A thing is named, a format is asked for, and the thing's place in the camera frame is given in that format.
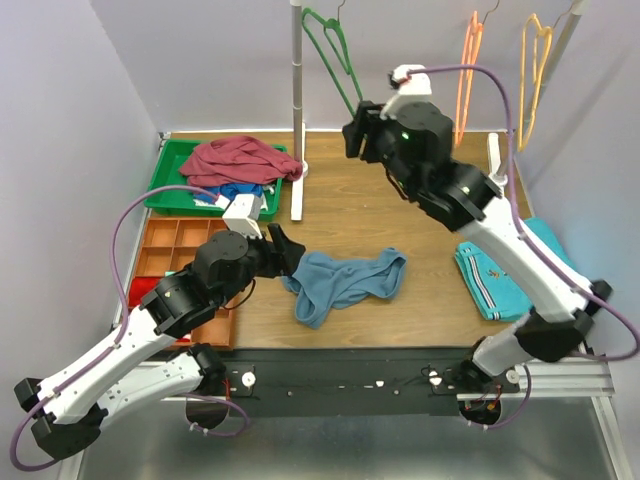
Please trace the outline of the maroon garment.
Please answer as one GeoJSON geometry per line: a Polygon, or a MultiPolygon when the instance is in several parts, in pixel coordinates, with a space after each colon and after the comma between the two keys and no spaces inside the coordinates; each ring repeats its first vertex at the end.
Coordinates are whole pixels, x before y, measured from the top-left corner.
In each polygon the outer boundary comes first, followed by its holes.
{"type": "Polygon", "coordinates": [[[179,168],[189,186],[221,194],[231,184],[263,186],[298,180],[303,164],[252,136],[236,135],[197,145],[179,168]]]}

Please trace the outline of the red cloth in tray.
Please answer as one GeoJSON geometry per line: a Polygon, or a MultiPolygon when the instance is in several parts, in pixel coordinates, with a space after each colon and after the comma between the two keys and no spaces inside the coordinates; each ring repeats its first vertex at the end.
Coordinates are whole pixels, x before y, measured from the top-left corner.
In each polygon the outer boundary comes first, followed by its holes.
{"type": "Polygon", "coordinates": [[[136,276],[133,278],[127,296],[127,308],[131,311],[141,303],[142,298],[153,290],[162,277],[136,276]]]}

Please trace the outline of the royal blue white garment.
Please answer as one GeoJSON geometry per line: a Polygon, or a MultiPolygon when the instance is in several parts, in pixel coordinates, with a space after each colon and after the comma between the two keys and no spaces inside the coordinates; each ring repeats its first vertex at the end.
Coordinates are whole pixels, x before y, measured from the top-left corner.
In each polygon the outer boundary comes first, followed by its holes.
{"type": "Polygon", "coordinates": [[[193,194],[193,201],[196,206],[226,209],[237,195],[252,194],[261,199],[261,208],[266,209],[267,201],[265,194],[273,194],[275,192],[275,185],[228,183],[217,187],[204,187],[204,190],[209,192],[209,195],[202,193],[193,194]]]}

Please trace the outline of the white left rack base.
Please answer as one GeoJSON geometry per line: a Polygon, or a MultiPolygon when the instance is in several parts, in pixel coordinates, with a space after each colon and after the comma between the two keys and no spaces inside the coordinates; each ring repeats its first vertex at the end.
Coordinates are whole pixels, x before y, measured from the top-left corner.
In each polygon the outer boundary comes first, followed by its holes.
{"type": "Polygon", "coordinates": [[[308,163],[302,160],[301,165],[301,176],[291,184],[290,219],[294,222],[299,222],[303,218],[304,180],[308,175],[308,163]]]}

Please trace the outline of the green clothes hanger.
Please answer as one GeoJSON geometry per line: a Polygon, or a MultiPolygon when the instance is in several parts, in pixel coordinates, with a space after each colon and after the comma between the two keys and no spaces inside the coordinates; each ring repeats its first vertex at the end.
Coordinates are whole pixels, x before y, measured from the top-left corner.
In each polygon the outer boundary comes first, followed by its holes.
{"type": "Polygon", "coordinates": [[[345,1],[342,1],[338,5],[334,17],[323,17],[311,7],[304,7],[301,13],[301,27],[306,33],[307,38],[311,42],[312,46],[315,48],[316,53],[322,61],[327,73],[329,74],[334,87],[341,97],[346,109],[351,116],[354,116],[356,113],[357,104],[363,99],[363,93],[350,58],[348,42],[341,23],[341,9],[344,5],[345,1]],[[329,60],[328,54],[325,52],[319,40],[314,35],[309,24],[310,21],[314,21],[321,27],[322,34],[335,57],[337,65],[340,67],[344,76],[351,82],[353,86],[353,90],[356,96],[355,103],[350,100],[345,87],[338,78],[336,69],[332,66],[332,63],[329,60]]]}

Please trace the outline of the yellow clothes hanger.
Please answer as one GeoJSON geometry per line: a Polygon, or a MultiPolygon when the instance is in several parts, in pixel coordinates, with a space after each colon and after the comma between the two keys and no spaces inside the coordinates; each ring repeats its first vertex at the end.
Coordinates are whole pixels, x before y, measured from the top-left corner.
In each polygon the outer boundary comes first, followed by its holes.
{"type": "Polygon", "coordinates": [[[542,97],[545,75],[550,70],[555,29],[575,5],[561,13],[553,25],[544,25],[536,13],[531,13],[521,30],[519,115],[516,129],[517,151],[522,153],[532,137],[537,109],[542,97]]]}

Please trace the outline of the orange clothes hanger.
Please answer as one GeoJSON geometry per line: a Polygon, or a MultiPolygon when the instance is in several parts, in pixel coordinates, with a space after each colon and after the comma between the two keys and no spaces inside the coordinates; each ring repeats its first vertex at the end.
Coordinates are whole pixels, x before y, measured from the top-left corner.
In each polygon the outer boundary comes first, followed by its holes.
{"type": "MultiPolygon", "coordinates": [[[[498,8],[499,4],[500,2],[497,1],[494,7],[488,10],[482,18],[479,17],[477,10],[472,12],[465,32],[460,60],[461,64],[475,65],[477,63],[483,42],[486,20],[488,16],[498,8]]],[[[454,121],[455,147],[459,147],[462,144],[466,132],[472,98],[473,80],[473,69],[462,69],[459,72],[454,121]]]]}

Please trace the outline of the orange compartment tray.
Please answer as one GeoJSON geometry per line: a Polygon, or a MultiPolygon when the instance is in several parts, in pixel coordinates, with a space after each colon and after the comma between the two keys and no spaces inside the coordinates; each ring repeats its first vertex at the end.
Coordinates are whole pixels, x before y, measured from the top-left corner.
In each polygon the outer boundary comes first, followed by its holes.
{"type": "MultiPolygon", "coordinates": [[[[194,260],[201,244],[225,229],[224,222],[213,217],[150,217],[145,224],[129,287],[136,276],[163,278],[182,269],[194,260]]],[[[239,301],[240,298],[235,297],[212,320],[183,335],[167,349],[178,350],[195,343],[209,344],[221,350],[233,349],[239,301]]]]}

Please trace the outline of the grey rack pole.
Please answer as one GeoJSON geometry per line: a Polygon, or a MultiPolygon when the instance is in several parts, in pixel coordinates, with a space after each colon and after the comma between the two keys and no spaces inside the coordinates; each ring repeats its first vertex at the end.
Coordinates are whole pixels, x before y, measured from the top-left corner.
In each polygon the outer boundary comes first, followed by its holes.
{"type": "Polygon", "coordinates": [[[303,141],[303,100],[302,100],[302,2],[291,0],[291,48],[292,48],[292,115],[294,158],[299,163],[300,175],[304,177],[304,141],[303,141]]]}
{"type": "Polygon", "coordinates": [[[564,55],[568,47],[571,37],[575,32],[587,5],[587,1],[575,1],[572,12],[564,19],[562,19],[555,29],[554,42],[551,51],[551,65],[550,70],[545,75],[545,80],[543,82],[542,97],[553,74],[555,73],[557,66],[560,63],[560,60],[562,59],[562,56],[564,55]]]}

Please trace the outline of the grey right rack pole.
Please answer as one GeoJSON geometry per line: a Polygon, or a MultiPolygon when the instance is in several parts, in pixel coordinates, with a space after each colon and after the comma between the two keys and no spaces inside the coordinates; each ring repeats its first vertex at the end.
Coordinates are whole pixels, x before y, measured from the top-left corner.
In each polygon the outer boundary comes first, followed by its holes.
{"type": "Polygon", "coordinates": [[[560,60],[562,59],[562,56],[564,55],[568,47],[571,37],[575,32],[587,5],[587,1],[575,1],[572,12],[564,19],[562,19],[555,29],[554,42],[551,51],[551,65],[550,70],[545,75],[545,80],[543,82],[542,97],[553,74],[555,73],[557,66],[560,63],[560,60]]]}

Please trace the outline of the blue tank top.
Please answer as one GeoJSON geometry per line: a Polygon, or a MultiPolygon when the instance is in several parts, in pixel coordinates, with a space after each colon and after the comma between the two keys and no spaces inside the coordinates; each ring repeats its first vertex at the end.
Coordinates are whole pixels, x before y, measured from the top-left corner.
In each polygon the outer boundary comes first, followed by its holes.
{"type": "Polygon", "coordinates": [[[302,257],[294,274],[282,283],[296,295],[296,320],[317,330],[333,309],[351,307],[370,296],[394,299],[403,284],[407,262],[406,255],[394,248],[370,259],[338,260],[312,252],[302,257]]]}

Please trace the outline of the grey left rack pole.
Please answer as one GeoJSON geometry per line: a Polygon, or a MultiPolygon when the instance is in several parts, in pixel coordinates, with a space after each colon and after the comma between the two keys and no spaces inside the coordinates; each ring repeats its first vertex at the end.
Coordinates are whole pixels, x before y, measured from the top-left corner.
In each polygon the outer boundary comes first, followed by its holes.
{"type": "Polygon", "coordinates": [[[300,175],[304,177],[304,141],[303,141],[303,100],[302,100],[302,2],[291,0],[291,48],[292,48],[292,115],[294,158],[299,163],[300,175]]]}

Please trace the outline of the black mounting rail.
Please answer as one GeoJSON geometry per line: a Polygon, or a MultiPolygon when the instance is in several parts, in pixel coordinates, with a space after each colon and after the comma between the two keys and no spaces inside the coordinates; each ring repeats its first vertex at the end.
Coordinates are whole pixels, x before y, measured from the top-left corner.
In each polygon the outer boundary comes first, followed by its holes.
{"type": "Polygon", "coordinates": [[[428,414],[455,416],[458,399],[519,392],[505,374],[463,381],[464,348],[221,351],[234,402],[251,418],[428,414]]]}

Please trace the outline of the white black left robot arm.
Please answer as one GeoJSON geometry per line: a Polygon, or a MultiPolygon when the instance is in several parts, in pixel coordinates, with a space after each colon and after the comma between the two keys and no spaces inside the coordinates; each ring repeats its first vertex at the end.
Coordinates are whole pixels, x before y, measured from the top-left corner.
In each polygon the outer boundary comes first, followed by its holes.
{"type": "Polygon", "coordinates": [[[25,378],[14,388],[38,447],[53,462],[90,446],[114,420],[166,396],[209,395],[226,368],[214,349],[194,344],[158,368],[135,368],[218,310],[258,277],[292,275],[305,253],[277,223],[270,238],[233,230],[215,232],[192,262],[162,278],[107,337],[71,365],[45,378],[25,378]]]}

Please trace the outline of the teal folded shirt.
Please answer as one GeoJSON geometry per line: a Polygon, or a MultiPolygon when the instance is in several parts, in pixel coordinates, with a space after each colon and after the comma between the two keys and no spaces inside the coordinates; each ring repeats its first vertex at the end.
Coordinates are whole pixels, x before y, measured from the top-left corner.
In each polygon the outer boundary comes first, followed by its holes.
{"type": "Polygon", "coordinates": [[[490,320],[518,320],[534,306],[547,321],[562,322],[586,302],[559,277],[582,283],[542,220],[515,225],[507,209],[462,228],[455,259],[477,306],[490,320]]]}

